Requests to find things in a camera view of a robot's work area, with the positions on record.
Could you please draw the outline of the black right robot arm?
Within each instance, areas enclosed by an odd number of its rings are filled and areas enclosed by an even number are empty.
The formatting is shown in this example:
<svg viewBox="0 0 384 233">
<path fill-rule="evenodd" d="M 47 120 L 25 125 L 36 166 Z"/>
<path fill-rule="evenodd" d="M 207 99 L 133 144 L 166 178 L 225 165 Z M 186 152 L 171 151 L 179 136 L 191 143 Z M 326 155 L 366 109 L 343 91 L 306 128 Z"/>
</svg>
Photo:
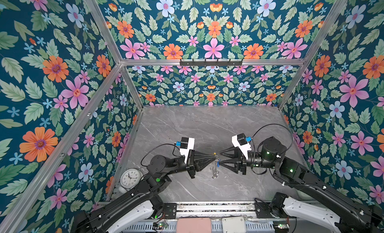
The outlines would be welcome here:
<svg viewBox="0 0 384 233">
<path fill-rule="evenodd" d="M 286 194 L 276 193 L 268 205 L 274 217 L 302 218 L 335 233 L 380 233 L 383 211 L 377 206 L 362 205 L 320 180 L 304 165 L 285 156 L 288 150 L 278 139 L 269 137 L 251 150 L 251 138 L 233 137 L 233 146 L 220 152 L 227 160 L 220 165 L 235 172 L 247 168 L 271 170 L 272 177 L 283 186 L 302 192 L 322 204 L 316 207 L 301 203 Z"/>
</svg>

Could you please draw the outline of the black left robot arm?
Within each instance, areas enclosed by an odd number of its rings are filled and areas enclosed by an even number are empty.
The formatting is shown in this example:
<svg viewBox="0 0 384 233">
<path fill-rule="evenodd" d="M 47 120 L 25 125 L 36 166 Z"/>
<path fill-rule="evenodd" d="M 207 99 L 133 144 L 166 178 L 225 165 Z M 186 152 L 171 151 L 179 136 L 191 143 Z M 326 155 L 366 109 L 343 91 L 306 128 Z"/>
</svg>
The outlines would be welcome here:
<svg viewBox="0 0 384 233">
<path fill-rule="evenodd" d="M 190 150 L 188 157 L 168 158 L 156 155 L 147 166 L 148 173 L 139 183 L 111 203 L 87 213 L 75 216 L 73 233 L 118 233 L 135 223 L 160 217 L 164 202 L 159 194 L 170 184 L 170 175 L 187 172 L 193 179 L 215 161 L 215 156 Z"/>
</svg>

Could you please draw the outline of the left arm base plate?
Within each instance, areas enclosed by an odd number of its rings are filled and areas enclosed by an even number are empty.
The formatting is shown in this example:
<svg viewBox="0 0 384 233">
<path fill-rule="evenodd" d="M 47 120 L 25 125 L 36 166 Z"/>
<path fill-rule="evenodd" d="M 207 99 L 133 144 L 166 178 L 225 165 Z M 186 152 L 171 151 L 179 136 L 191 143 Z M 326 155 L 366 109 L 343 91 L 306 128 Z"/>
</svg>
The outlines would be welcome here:
<svg viewBox="0 0 384 233">
<path fill-rule="evenodd" d="M 165 203 L 160 207 L 159 211 L 156 213 L 156 219 L 176 219 L 177 215 L 177 203 Z"/>
</svg>

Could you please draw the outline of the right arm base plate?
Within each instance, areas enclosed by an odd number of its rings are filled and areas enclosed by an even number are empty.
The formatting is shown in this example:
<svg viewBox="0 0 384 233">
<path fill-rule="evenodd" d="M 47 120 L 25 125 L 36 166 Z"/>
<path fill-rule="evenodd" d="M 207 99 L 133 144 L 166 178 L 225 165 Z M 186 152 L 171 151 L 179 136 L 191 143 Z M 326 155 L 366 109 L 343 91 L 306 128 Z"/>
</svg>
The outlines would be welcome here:
<svg viewBox="0 0 384 233">
<path fill-rule="evenodd" d="M 267 219 L 267 218 L 274 218 L 274 219 L 287 219 L 287 218 L 295 218 L 293 216 L 289 216 L 286 214 L 281 206 L 276 206 L 272 204 L 264 203 L 264 202 L 258 202 L 256 201 L 254 203 L 255 206 L 255 212 L 259 219 Z"/>
</svg>

